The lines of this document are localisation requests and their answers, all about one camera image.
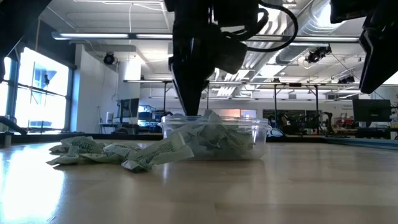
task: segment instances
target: security camera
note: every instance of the security camera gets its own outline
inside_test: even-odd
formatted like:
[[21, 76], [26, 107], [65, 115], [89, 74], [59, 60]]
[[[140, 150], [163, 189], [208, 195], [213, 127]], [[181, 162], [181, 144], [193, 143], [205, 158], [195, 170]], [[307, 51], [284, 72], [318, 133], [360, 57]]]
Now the security camera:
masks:
[[107, 52], [104, 58], [104, 63], [106, 65], [113, 65], [115, 63], [115, 59], [114, 59], [114, 53], [113, 52]]

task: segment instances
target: clear plastic container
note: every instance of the clear plastic container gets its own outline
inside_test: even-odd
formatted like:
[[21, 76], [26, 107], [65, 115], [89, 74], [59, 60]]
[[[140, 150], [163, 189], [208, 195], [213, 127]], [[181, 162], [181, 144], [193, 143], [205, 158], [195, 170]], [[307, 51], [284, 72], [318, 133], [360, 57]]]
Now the clear plastic container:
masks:
[[260, 159], [265, 152], [267, 119], [203, 116], [165, 116], [163, 137], [180, 132], [195, 160]]

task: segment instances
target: table surface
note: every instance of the table surface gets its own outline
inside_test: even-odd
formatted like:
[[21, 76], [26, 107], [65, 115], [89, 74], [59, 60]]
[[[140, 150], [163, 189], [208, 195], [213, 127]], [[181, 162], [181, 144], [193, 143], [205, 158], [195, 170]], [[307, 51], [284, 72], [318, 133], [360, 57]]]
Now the table surface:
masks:
[[397, 223], [398, 152], [266, 146], [257, 161], [51, 167], [48, 149], [0, 149], [0, 223]]

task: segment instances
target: workbench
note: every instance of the workbench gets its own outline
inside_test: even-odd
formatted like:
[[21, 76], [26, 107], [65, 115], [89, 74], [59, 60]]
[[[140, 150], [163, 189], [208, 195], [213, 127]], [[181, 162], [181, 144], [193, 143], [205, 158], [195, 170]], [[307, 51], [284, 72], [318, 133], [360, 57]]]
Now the workbench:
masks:
[[[138, 141], [141, 146], [151, 141]], [[51, 167], [58, 143], [0, 149], [0, 223], [396, 223], [398, 152], [267, 143], [256, 161]]]

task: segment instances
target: computer monitor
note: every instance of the computer monitor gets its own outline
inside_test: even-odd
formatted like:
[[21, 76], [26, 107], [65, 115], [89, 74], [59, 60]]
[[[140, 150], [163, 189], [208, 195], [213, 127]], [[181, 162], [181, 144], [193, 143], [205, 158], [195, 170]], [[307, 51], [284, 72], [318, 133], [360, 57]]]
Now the computer monitor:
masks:
[[118, 101], [118, 115], [120, 118], [136, 118], [138, 114], [139, 98]]
[[353, 100], [355, 121], [390, 122], [389, 100]]

